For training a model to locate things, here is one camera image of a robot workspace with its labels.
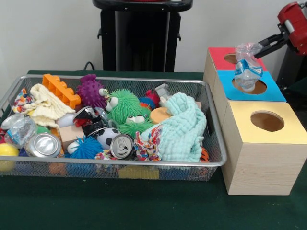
crushed plastic bottle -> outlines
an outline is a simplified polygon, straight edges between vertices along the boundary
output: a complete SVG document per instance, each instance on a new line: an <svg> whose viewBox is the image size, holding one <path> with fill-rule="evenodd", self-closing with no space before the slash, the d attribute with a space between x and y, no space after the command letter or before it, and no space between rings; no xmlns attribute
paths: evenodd
<svg viewBox="0 0 307 230"><path fill-rule="evenodd" d="M14 145L17 148L22 148L24 143L34 134L36 134L36 124L29 116L19 119L7 131L4 136L5 142Z"/></svg>
<svg viewBox="0 0 307 230"><path fill-rule="evenodd" d="M262 48L259 43L241 44L236 48L235 81L245 92L253 91L256 82L262 77L263 69L254 58Z"/></svg>

purple spiky ball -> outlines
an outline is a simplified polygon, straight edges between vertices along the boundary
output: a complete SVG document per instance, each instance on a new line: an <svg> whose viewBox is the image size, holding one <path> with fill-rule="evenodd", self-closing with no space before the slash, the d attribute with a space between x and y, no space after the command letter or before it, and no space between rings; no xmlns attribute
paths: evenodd
<svg viewBox="0 0 307 230"><path fill-rule="evenodd" d="M88 74L80 78L81 85L77 87L77 94L84 106L106 108L106 99L99 95L99 89L104 88L100 81L96 81L95 74Z"/></svg>

stacked boxes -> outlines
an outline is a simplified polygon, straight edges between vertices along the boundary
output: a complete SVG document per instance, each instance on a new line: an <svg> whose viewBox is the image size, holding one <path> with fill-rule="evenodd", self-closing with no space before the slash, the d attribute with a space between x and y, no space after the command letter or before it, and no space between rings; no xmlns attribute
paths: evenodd
<svg viewBox="0 0 307 230"><path fill-rule="evenodd" d="M288 195L307 157L307 133L266 71L255 90L234 82L234 48L209 48L204 81L226 142L222 167L232 195Z"/></svg>

white cloth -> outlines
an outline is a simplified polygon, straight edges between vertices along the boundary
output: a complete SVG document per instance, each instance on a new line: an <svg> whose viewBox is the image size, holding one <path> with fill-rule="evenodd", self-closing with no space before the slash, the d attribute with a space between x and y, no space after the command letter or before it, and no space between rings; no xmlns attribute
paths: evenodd
<svg viewBox="0 0 307 230"><path fill-rule="evenodd" d="M68 113L75 113L75 110L64 104L57 96L50 92L42 84L34 85L30 93L33 95L35 102L25 104L25 114L33 111L30 117L40 126L50 126L59 129L55 123L56 120Z"/></svg>

wire mesh basket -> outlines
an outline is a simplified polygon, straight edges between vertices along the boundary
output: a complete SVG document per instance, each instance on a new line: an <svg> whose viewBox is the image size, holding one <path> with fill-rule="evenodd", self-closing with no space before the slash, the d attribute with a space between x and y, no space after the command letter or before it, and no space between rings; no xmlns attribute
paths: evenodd
<svg viewBox="0 0 307 230"><path fill-rule="evenodd" d="M61 81L76 90L80 85L78 76L60 76ZM183 92L201 102L206 114L207 126L203 146L210 155L210 162L166 161L112 161L39 157L0 156L0 175L55 176L84 178L130 178L160 180L208 181L217 167L226 162L226 150L209 86L198 80L157 80L97 77L112 92L115 89L131 90L137 97L154 90L162 83L169 85L171 94ZM18 78L0 102L1 122L11 115L17 94L25 87L28 92L33 85L42 83L42 75L26 75Z"/></svg>

